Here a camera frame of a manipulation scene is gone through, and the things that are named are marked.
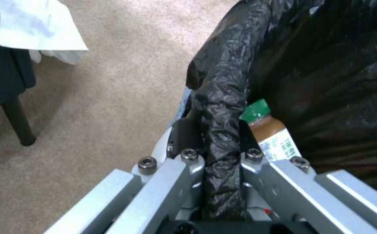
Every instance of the white paper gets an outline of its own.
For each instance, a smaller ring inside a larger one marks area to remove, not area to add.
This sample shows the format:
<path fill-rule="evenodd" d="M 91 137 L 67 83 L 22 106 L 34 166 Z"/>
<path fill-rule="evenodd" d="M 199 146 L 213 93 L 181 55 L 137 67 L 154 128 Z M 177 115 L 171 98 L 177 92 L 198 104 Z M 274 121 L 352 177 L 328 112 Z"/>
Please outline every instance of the white paper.
<path fill-rule="evenodd" d="M 88 50 L 57 0 L 0 0 L 0 46 L 40 50 L 68 63 Z"/>

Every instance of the dark fabric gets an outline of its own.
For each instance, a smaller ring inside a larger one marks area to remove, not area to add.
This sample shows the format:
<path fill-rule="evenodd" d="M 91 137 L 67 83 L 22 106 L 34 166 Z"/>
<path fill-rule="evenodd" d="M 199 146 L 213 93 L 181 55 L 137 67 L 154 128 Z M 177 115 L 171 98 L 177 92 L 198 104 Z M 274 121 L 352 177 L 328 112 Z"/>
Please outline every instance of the dark fabric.
<path fill-rule="evenodd" d="M 0 46 L 0 105 L 35 85 L 32 69 L 28 50 Z"/>

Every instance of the black plastic bag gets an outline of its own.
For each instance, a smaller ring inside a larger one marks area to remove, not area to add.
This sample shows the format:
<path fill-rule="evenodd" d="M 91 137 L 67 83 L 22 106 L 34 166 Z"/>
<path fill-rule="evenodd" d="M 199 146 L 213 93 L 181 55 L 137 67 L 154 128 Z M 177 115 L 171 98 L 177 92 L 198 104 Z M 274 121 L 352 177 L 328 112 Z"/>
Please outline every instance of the black plastic bag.
<path fill-rule="evenodd" d="M 318 172 L 377 188 L 377 1 L 240 1 L 188 67 L 208 155 L 206 219 L 241 219 L 238 120 L 265 98 Z"/>

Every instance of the bolt head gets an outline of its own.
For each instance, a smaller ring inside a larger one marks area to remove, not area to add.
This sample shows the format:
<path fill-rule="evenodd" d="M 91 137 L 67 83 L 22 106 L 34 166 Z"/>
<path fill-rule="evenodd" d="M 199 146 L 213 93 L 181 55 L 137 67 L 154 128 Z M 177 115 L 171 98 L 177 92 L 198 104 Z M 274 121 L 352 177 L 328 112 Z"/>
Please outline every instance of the bolt head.
<path fill-rule="evenodd" d="M 264 157 L 262 151 L 256 148 L 250 148 L 245 153 L 245 159 L 252 163 L 260 163 Z"/>
<path fill-rule="evenodd" d="M 183 149 L 181 151 L 181 160 L 188 164 L 197 163 L 199 160 L 199 155 L 197 151 L 191 148 Z"/>
<path fill-rule="evenodd" d="M 157 170 L 157 160 L 153 157 L 143 157 L 138 161 L 138 171 L 143 175 L 151 175 Z"/>
<path fill-rule="evenodd" d="M 303 157 L 294 156 L 290 159 L 290 161 L 296 167 L 300 168 L 304 173 L 307 173 L 310 169 L 310 162 Z"/>

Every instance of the barcode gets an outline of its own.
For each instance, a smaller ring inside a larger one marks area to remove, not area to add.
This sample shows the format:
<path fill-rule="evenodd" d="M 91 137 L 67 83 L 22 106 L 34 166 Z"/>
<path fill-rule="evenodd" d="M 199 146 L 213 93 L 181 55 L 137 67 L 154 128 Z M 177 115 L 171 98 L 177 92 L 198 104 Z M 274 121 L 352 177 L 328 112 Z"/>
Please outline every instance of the barcode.
<path fill-rule="evenodd" d="M 293 144 L 291 144 L 290 139 L 285 139 L 285 141 L 281 142 L 281 148 L 284 151 L 287 158 L 296 156 Z"/>

